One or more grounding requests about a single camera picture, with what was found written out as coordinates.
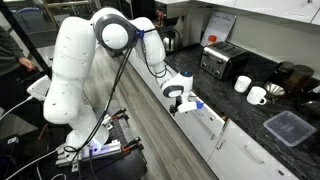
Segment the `toaster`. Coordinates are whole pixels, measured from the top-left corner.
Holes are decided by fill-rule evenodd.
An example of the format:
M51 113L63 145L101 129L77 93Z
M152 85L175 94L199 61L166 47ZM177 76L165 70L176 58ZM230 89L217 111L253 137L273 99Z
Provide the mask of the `toaster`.
M217 42L203 49L200 67L227 80L241 75L248 60L248 51L227 42Z

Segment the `clear plastic container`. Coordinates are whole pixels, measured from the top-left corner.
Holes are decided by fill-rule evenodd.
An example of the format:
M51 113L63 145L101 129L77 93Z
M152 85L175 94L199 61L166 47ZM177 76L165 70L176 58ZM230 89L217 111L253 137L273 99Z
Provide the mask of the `clear plastic container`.
M284 111L263 123L273 135L287 146L293 147L316 132L316 128L293 114Z

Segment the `white cup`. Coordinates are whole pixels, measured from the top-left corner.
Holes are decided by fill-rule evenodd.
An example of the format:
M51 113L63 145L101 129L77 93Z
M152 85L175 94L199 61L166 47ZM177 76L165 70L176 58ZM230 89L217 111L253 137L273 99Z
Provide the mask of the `white cup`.
M267 92L263 88L254 86L247 96L247 101L252 105L264 105L267 103L266 98L264 98L266 94Z
M251 79L247 76L239 76L236 84L234 85L234 89L240 93L245 92L251 83Z

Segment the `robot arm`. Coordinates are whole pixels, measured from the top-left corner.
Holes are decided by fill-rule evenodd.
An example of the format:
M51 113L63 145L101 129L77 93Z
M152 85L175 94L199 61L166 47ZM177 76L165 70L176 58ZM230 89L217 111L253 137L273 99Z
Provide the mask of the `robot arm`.
M96 41L111 51L129 49L127 52L131 52L134 48L140 58L145 59L146 65L154 70L163 95L177 98L173 113L202 107L200 102L188 100L193 83L191 73L180 72L172 77L166 72L164 47L157 31L147 32L152 29L154 26L147 18L129 21L113 8L101 9L89 21L78 17L64 20L56 40L51 85L44 102L44 117L53 124L68 123L72 127L66 146L88 149L90 141L90 147L98 153L109 137L109 131L99 126L93 110L82 99L83 85L91 69ZM75 156L74 152L70 156L70 152L65 151L69 161Z
M190 72L180 72L175 77L165 67L165 50L161 38L152 22L147 18L127 20L120 12L105 8L92 18L98 42L110 51L124 51L134 47L147 66L154 70L154 76L167 98L177 98L172 113L200 109L200 102L189 102L193 76Z

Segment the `cabinet handle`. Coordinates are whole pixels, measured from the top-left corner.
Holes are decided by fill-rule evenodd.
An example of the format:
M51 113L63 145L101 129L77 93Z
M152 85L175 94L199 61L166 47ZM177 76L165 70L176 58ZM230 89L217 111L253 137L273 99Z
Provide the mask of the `cabinet handle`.
M220 150L222 148L222 145L226 142L226 140L223 140L219 147L217 147L217 150Z
M258 164L264 164L264 161L260 160L256 155L254 155L254 154L250 151L250 149L249 149L249 147L248 147L247 145L245 145L243 149L244 149L244 150L247 152L247 154L248 154L252 159L254 159Z

